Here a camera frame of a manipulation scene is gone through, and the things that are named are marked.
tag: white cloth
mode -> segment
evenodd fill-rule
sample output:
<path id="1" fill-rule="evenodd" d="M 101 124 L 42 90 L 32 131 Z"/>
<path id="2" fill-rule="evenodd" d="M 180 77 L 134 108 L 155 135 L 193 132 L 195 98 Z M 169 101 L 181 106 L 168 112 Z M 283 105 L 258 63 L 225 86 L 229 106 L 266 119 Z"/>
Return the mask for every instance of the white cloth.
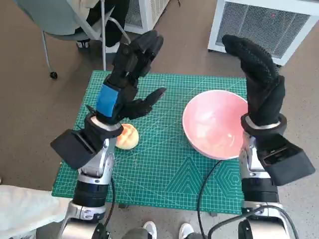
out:
<path id="1" fill-rule="evenodd" d="M 84 19 L 88 18 L 90 8 L 93 8 L 98 1 L 99 0 L 68 0 L 71 7 Z"/>
<path id="2" fill-rule="evenodd" d="M 70 200 L 49 191 L 0 185 L 0 239 L 62 221 Z"/>

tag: chair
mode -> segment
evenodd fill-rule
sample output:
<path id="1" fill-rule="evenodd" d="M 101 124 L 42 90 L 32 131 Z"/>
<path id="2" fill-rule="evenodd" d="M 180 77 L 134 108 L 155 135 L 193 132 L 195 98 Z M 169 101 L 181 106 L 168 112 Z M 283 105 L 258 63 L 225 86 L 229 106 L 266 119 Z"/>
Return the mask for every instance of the chair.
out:
<path id="1" fill-rule="evenodd" d="M 90 26 L 86 19 L 73 9 L 69 0 L 13 0 L 28 17 L 42 30 L 42 41 L 45 52 L 46 63 L 50 71 L 50 77 L 57 79 L 57 73 L 51 68 L 45 33 L 60 40 L 80 41 L 90 38 L 102 41 L 103 70 L 106 70 L 105 49 L 105 25 L 112 21 L 120 29 L 124 37 L 130 43 L 128 35 L 120 24 L 110 17 L 113 9 L 106 14 L 101 14 L 101 19 Z M 104 13 L 105 0 L 101 0 L 101 13 Z M 75 29 L 81 27 L 84 32 L 75 33 Z"/>

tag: chair leg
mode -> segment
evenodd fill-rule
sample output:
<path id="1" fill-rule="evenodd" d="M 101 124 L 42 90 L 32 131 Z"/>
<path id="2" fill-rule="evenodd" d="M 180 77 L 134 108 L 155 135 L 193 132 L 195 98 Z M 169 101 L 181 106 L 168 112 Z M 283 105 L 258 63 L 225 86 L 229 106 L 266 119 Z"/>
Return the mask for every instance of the chair leg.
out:
<path id="1" fill-rule="evenodd" d="M 103 58 L 103 71 L 106 71 L 106 55 L 105 55 L 105 0 L 101 0 L 101 16 L 102 16 L 102 58 Z"/>
<path id="2" fill-rule="evenodd" d="M 131 40 L 130 40 L 129 36 L 126 34 L 126 32 L 124 31 L 124 29 L 119 24 L 119 22 L 116 19 L 112 18 L 112 17 L 109 17 L 109 21 L 112 21 L 112 22 L 114 22 L 116 24 L 116 26 L 119 28 L 119 30 L 122 32 L 122 34 L 124 35 L 124 37 L 126 38 L 128 43 L 130 44 Z"/>
<path id="3" fill-rule="evenodd" d="M 46 41 L 45 41 L 45 35 L 44 35 L 44 31 L 41 32 L 42 33 L 42 42 L 43 42 L 43 47 L 44 47 L 44 53 L 45 53 L 45 60 L 46 60 L 46 64 L 48 65 L 49 71 L 50 71 L 50 77 L 54 80 L 56 80 L 58 78 L 58 75 L 55 71 L 52 70 L 52 67 L 50 65 L 50 61 L 49 61 L 49 56 L 48 56 L 48 49 L 46 48 Z"/>

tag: black cable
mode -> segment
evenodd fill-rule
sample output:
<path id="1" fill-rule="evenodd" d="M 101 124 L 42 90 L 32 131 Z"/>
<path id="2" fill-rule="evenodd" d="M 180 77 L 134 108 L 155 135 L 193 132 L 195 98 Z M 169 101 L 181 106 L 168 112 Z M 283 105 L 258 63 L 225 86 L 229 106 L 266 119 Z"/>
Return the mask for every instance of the black cable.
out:
<path id="1" fill-rule="evenodd" d="M 109 211 L 108 218 L 106 218 L 105 223 L 104 223 L 105 228 L 111 219 L 111 215 L 113 213 L 113 209 L 114 209 L 114 205 L 115 205 L 115 184 L 114 184 L 113 178 L 111 178 L 111 185 L 112 185 L 112 205 L 111 205 L 111 208 Z"/>
<path id="2" fill-rule="evenodd" d="M 205 186 L 206 186 L 206 183 L 210 177 L 210 175 L 213 173 L 214 169 L 216 168 L 216 166 L 221 163 L 222 160 L 219 160 L 215 165 L 214 167 L 211 169 L 211 171 L 209 172 L 209 174 L 207 175 L 205 181 L 203 182 L 203 185 L 201 186 L 201 189 L 200 189 L 200 193 L 198 195 L 198 200 L 197 200 L 197 217 L 198 217 L 198 223 L 199 223 L 199 227 L 200 227 L 200 232 L 201 232 L 201 235 L 203 236 L 203 239 L 206 239 L 206 236 L 205 236 L 205 233 L 204 233 L 204 229 L 203 229 L 203 225 L 201 223 L 201 218 L 200 218 L 200 201 L 201 201 L 201 197 L 203 195 L 203 192 L 204 192 L 204 189 L 205 189 Z"/>
<path id="3" fill-rule="evenodd" d="M 206 186 L 206 183 L 210 177 L 210 175 L 213 173 L 214 169 L 216 168 L 216 166 L 222 162 L 222 160 L 219 160 L 215 165 L 214 167 L 211 169 L 211 171 L 209 172 L 209 174 L 207 175 L 205 181 L 203 182 L 203 185 L 201 186 L 201 189 L 200 189 L 200 193 L 199 193 L 199 196 L 198 196 L 198 201 L 197 201 L 197 217 L 198 217 L 198 223 L 199 223 L 199 227 L 200 227 L 200 232 L 201 232 L 201 235 L 203 237 L 203 239 L 206 239 L 206 236 L 205 236 L 205 232 L 204 232 L 204 229 L 203 229 L 203 225 L 201 223 L 201 218 L 200 218 L 200 202 L 201 202 L 201 198 L 202 198 L 202 195 L 203 195 L 203 192 L 204 192 L 204 189 L 205 189 L 205 186 Z M 215 230 L 217 230 L 218 228 L 228 224 L 228 223 L 231 223 L 231 222 L 234 222 L 234 221 L 237 221 L 239 219 L 242 219 L 242 218 L 246 218 L 246 217 L 249 217 L 253 214 L 255 214 L 256 212 L 259 212 L 263 209 L 266 209 L 266 208 L 274 208 L 274 209 L 277 209 L 279 212 L 281 212 L 285 218 L 288 220 L 292 230 L 293 230 L 293 233 L 294 233 L 294 236 L 295 236 L 295 239 L 299 239 L 299 236 L 298 236 L 298 232 L 297 232 L 297 229 L 293 223 L 293 220 L 290 218 L 290 216 L 288 215 L 288 213 L 283 210 L 282 208 L 279 208 L 279 207 L 276 207 L 274 205 L 265 205 L 265 206 L 261 206 L 261 207 L 258 207 L 250 212 L 247 212 L 247 213 L 244 213 L 242 215 L 238 215 L 238 216 L 235 216 L 235 217 L 232 217 L 232 218 L 229 218 L 227 220 L 224 220 L 218 224 L 216 224 L 215 226 L 213 226 L 209 232 L 208 232 L 208 239 L 211 239 L 211 235 L 213 234 L 213 232 Z"/>
<path id="4" fill-rule="evenodd" d="M 261 206 L 261 207 L 258 207 L 258 208 L 254 209 L 254 210 L 252 210 L 252 211 L 250 211 L 250 212 L 248 212 L 248 213 L 244 213 L 244 214 L 242 214 L 242 215 L 235 216 L 235 217 L 233 217 L 233 218 L 224 220 L 224 221 L 222 221 L 222 222 L 216 224 L 215 226 L 213 226 L 213 227 L 209 230 L 209 232 L 208 232 L 208 239 L 211 239 L 211 235 L 212 235 L 213 232 L 214 232 L 215 230 L 217 230 L 218 228 L 220 228 L 220 227 L 222 227 L 222 226 L 224 226 L 224 225 L 226 225 L 226 224 L 228 224 L 228 223 L 234 222 L 234 221 L 236 221 L 236 220 L 239 220 L 239 219 L 242 219 L 242 218 L 246 218 L 246 217 L 248 217 L 248 216 L 251 216 L 251 215 L 255 214 L 256 212 L 259 212 L 259 211 L 261 211 L 261 210 L 263 210 L 263 209 L 266 209 L 266 208 L 274 208 L 274 209 L 277 209 L 278 211 L 280 211 L 280 212 L 285 216 L 285 218 L 288 220 L 288 222 L 289 222 L 289 224 L 290 224 L 290 226 L 291 226 L 291 228 L 292 228 L 292 230 L 293 230 L 293 232 L 294 232 L 295 239 L 299 239 L 297 229 L 296 229 L 296 227 L 295 227 L 295 225 L 294 225 L 294 223 L 293 223 L 293 220 L 289 217 L 288 213 L 285 212 L 285 210 L 283 210 L 282 208 L 276 207 L 276 206 L 274 206 L 274 205 Z"/>

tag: blue tape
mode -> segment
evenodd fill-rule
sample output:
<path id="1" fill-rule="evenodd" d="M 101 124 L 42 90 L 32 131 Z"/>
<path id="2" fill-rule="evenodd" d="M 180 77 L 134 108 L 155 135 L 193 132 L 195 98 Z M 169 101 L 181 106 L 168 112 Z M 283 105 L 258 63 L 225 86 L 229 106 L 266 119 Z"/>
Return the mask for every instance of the blue tape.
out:
<path id="1" fill-rule="evenodd" d="M 118 94 L 119 92 L 103 84 L 96 103 L 96 110 L 106 117 L 112 117 Z"/>

